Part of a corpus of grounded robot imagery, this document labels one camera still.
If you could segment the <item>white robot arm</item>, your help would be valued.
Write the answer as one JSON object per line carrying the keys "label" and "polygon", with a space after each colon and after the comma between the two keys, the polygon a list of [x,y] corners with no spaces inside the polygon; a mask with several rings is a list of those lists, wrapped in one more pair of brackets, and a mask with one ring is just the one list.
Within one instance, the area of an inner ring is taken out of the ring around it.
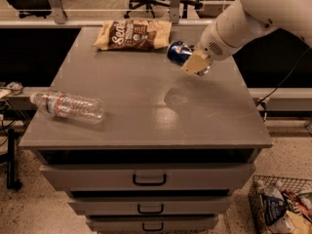
{"label": "white robot arm", "polygon": [[205,28],[182,70],[203,72],[279,28],[312,47],[312,0],[235,0]]}

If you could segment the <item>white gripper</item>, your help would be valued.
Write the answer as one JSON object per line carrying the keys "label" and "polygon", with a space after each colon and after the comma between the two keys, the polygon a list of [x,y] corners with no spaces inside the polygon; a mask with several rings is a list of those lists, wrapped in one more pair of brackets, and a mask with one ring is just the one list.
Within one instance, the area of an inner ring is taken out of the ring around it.
{"label": "white gripper", "polygon": [[204,76],[213,60],[236,54],[257,36],[257,22],[242,8],[228,7],[202,33],[197,47],[182,66],[188,75]]}

